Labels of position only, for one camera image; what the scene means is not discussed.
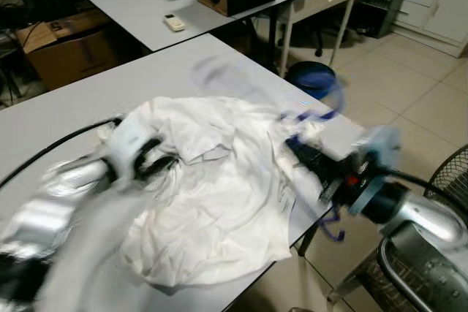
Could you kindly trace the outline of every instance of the blue bucket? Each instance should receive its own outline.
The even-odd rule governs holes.
[[[302,61],[290,67],[285,80],[311,97],[321,100],[336,84],[336,75],[330,67],[320,62]]]
[[[325,98],[328,94],[334,95],[336,106],[324,115],[312,114],[315,117],[328,120],[342,111],[344,106],[343,90],[336,79],[335,72],[327,65],[315,61],[298,62],[290,67],[285,80],[317,100]]]

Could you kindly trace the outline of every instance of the cardboard box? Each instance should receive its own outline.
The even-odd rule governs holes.
[[[40,23],[17,36],[50,90],[142,56],[139,42],[99,10]]]

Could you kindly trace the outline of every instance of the black fan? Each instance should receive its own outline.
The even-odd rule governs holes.
[[[424,196],[444,205],[451,205],[452,210],[468,224],[468,144],[445,160],[429,183],[444,190],[458,207],[454,208],[443,197],[430,190],[426,190]]]

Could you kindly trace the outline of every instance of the black cable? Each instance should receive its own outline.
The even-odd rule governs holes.
[[[32,28],[31,30],[29,31],[28,35],[26,36],[26,39],[24,40],[23,44],[21,45],[21,47],[24,47],[26,45],[26,43],[28,42],[28,39],[29,37],[31,36],[31,33],[33,32],[34,29],[36,29],[36,27],[38,27],[38,25],[40,25],[41,22],[38,22],[36,23]]]
[[[87,131],[91,131],[92,129],[95,129],[95,128],[99,127],[99,126],[102,126],[104,124],[111,123],[111,122],[114,123],[115,125],[119,125],[122,122],[122,119],[119,118],[119,117],[114,117],[114,118],[109,118],[107,120],[103,120],[103,121],[100,121],[100,122],[96,122],[96,123],[91,124],[89,126],[78,129],[78,130],[66,135],[65,137],[57,140],[56,142],[53,142],[48,147],[46,147],[45,149],[42,149],[39,153],[32,156],[29,160],[22,163],[13,172],[11,172],[6,178],[4,178],[0,183],[0,189],[2,189],[4,186],[6,186],[14,177],[16,177],[18,174],[20,174],[22,171],[24,171],[29,166],[31,166],[35,161],[37,161],[38,159],[43,157],[46,153],[51,152],[53,149],[59,147],[60,145],[67,142],[68,140],[71,140],[71,139],[77,137],[78,135],[80,135],[82,133],[85,133]]]
[[[390,168],[383,168],[383,167],[379,168],[379,174],[381,174],[381,175],[391,175],[391,176],[396,177],[396,178],[407,180],[410,183],[422,186],[423,188],[426,188],[426,189],[440,195],[441,197],[443,197],[447,201],[452,200],[451,197],[445,191],[443,191],[441,188],[435,186],[434,184],[430,184],[429,182],[426,182],[425,180],[423,180],[421,178],[415,177],[414,175],[409,175],[409,174],[401,172],[401,171],[392,170]]]

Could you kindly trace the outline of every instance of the white remote control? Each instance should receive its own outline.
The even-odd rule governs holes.
[[[183,23],[180,18],[175,15],[169,14],[164,16],[166,23],[171,27],[174,32],[182,31],[185,29],[185,23]]]

